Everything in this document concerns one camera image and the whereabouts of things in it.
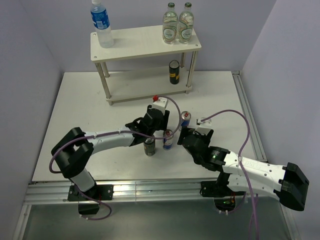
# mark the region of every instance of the blue and silver can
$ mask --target blue and silver can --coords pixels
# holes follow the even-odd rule
[[[163,137],[169,136],[172,134],[172,131],[170,129],[167,129],[163,131]],[[174,136],[169,136],[163,139],[163,148],[165,150],[170,150],[172,148],[172,145],[174,143]]]
[[[182,123],[179,127],[179,130],[181,131],[182,127],[188,127],[190,120],[191,120],[191,113],[188,111],[183,111],[181,113]]]

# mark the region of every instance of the wall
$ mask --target wall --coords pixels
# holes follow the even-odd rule
[[[0,1],[0,239],[12,239],[61,73],[17,0]]]
[[[97,71],[90,61],[91,0],[20,0],[65,72]],[[112,29],[161,25],[167,0],[102,0]],[[176,11],[186,0],[176,0]],[[276,0],[197,0],[195,30],[203,50],[197,70],[241,70]],[[111,62],[111,71],[168,65],[180,56]]]
[[[277,0],[242,79],[268,159],[293,162],[310,180],[302,239],[319,239],[320,2]]]

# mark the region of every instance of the can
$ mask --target can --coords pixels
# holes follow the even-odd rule
[[[155,153],[156,153],[156,141],[153,138],[147,138],[143,143],[143,148],[144,148],[144,153],[147,156],[155,155]]]
[[[181,113],[182,123],[179,127],[179,130],[181,131],[182,127],[188,127],[190,120],[191,120],[191,113],[188,111],[183,111]]]
[[[167,129],[167,130],[163,131],[163,136],[164,137],[165,136],[169,136],[171,134],[172,134],[172,131],[170,129]],[[173,135],[168,137],[168,138],[164,138],[163,139],[163,148],[165,150],[169,150],[169,149],[172,148],[173,143],[174,143],[174,136]]]
[[[170,76],[170,83],[178,84],[180,81],[180,64],[177,60],[172,60],[169,63],[169,76]]]

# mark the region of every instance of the bottle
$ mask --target bottle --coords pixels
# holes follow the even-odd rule
[[[191,3],[186,2],[184,11],[179,16],[178,23],[178,40],[180,43],[186,44],[192,36],[194,27],[194,15],[191,12]]]
[[[172,44],[176,39],[178,27],[178,15],[175,12],[175,4],[168,3],[168,11],[163,15],[162,38],[167,44]]]
[[[107,9],[101,0],[92,0],[91,17],[98,36],[99,44],[103,48],[110,48],[114,44]]]

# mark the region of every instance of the plastic bottle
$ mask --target plastic bottle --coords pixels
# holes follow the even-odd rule
[[[114,44],[107,9],[101,0],[92,0],[91,17],[98,36],[99,44],[103,48],[110,48]]]
[[[179,16],[178,23],[178,40],[180,43],[186,44],[189,42],[192,36],[192,30],[194,27],[194,15],[191,12],[191,3],[186,2],[184,5],[184,11]]]
[[[163,15],[162,38],[167,44],[172,44],[176,39],[178,28],[178,15],[175,12],[175,4],[168,3],[168,10]]]

